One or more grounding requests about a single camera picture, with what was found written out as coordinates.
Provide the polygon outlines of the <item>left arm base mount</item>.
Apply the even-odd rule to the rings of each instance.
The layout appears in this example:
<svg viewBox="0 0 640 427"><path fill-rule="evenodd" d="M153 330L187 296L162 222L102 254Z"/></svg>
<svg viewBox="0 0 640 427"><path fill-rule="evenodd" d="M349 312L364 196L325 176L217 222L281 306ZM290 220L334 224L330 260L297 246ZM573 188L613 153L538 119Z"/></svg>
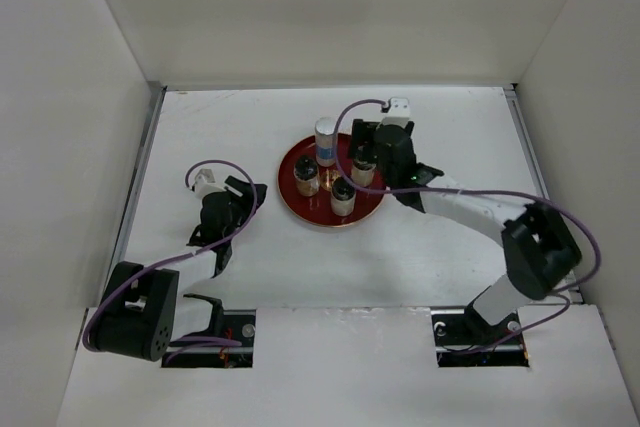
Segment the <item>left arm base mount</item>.
<svg viewBox="0 0 640 427"><path fill-rule="evenodd" d="M178 299L171 342L160 365L173 369L247 369L253 366L257 312L234 310L220 299Z"/></svg>

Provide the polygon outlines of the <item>black-capped white spice jar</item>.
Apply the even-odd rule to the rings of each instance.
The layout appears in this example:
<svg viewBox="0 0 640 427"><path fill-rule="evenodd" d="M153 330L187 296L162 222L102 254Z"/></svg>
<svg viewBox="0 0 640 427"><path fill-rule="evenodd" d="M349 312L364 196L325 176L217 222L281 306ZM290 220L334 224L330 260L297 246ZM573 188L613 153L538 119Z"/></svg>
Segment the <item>black-capped white spice jar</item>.
<svg viewBox="0 0 640 427"><path fill-rule="evenodd" d="M338 177L331 187L331 209L340 217L349 216L355 207L356 190L343 177Z"/></svg>

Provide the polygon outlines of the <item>black-capped brown spice jar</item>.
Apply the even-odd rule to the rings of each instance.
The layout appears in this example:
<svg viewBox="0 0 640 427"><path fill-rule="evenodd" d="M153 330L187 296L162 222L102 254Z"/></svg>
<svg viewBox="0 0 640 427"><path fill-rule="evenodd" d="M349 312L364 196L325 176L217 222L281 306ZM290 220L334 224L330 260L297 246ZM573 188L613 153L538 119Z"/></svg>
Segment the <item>black-capped brown spice jar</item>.
<svg viewBox="0 0 640 427"><path fill-rule="evenodd" d="M304 197L312 197L319 191L319 168L314 158L300 156L294 164L294 180L297 191Z"/></svg>

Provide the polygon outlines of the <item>clear-capped white pepper grinder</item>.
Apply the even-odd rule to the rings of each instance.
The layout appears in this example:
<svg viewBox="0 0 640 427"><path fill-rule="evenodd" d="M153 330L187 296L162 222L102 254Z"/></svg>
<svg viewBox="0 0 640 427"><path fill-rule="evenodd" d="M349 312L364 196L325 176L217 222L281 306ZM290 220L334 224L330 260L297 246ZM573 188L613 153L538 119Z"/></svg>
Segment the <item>clear-capped white pepper grinder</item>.
<svg viewBox="0 0 640 427"><path fill-rule="evenodd" d="M352 159L351 179L361 187L369 187L374 179L377 168L377 156L374 150L367 146L356 149Z"/></svg>

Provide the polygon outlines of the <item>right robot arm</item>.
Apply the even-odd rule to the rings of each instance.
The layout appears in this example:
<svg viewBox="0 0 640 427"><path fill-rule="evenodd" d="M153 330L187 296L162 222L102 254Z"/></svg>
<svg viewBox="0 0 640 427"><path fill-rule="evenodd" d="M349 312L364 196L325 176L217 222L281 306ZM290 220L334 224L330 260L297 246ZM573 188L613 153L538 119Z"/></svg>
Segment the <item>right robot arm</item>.
<svg viewBox="0 0 640 427"><path fill-rule="evenodd" d="M466 307L463 327L473 341L489 341L507 317L545 299L574 268L582 253L561 214L531 197L507 201L503 194L467 196L450 176L416 159L413 126L356 119L348 156L376 165L388 191L402 205L452 220L493 240L503 250L506 272Z"/></svg>

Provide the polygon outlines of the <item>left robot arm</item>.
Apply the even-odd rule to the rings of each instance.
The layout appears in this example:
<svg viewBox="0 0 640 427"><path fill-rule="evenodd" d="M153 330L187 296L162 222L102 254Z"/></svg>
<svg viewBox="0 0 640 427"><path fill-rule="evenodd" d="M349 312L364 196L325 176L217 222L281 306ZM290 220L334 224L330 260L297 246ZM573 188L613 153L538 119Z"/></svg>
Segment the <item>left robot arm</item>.
<svg viewBox="0 0 640 427"><path fill-rule="evenodd" d="M84 348L156 362L172 346L242 345L224 333L222 301L194 287L226 270L232 239L263 205L267 186L229 176L222 186L201 178L192 190L201 209L188 250L151 266L116 264L82 334Z"/></svg>

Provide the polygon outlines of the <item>silver-capped white blue bottle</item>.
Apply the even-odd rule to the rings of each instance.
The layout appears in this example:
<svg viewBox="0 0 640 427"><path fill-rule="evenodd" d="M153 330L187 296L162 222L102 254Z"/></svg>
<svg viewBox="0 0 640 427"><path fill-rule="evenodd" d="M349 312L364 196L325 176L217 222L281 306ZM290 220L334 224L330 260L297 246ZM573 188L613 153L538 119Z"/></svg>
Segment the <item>silver-capped white blue bottle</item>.
<svg viewBox="0 0 640 427"><path fill-rule="evenodd" d="M335 163L334 131L336 120L332 117L318 119L314 126L316 162L321 167Z"/></svg>

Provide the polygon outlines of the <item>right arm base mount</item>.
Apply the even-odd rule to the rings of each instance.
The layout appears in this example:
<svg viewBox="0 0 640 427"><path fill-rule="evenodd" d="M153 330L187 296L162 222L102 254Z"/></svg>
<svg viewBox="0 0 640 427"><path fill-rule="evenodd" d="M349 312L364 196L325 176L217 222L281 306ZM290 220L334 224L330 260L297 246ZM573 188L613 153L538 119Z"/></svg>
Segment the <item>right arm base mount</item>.
<svg viewBox="0 0 640 427"><path fill-rule="evenodd" d="M521 327L517 313L478 332L466 323L461 309L432 310L431 322L436 361L441 368L529 366L522 334L496 345L498 340Z"/></svg>

